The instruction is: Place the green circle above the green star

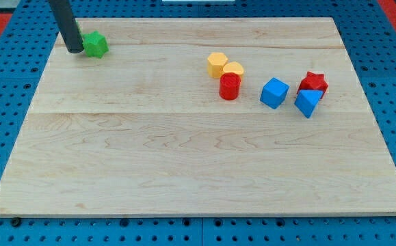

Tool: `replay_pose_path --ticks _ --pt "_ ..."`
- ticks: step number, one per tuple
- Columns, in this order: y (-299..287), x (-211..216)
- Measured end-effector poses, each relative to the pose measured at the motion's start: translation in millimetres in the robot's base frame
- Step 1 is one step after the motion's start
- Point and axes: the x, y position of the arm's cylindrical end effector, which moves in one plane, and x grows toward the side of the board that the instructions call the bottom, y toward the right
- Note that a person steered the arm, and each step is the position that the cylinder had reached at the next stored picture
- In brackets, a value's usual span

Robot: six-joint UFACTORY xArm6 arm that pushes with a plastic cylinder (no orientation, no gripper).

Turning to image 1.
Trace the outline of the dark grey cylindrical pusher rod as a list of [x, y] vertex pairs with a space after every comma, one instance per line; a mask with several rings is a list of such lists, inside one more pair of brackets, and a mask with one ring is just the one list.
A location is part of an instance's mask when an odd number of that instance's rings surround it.
[[79, 27], [69, 0], [48, 0], [53, 16], [69, 53], [84, 50]]

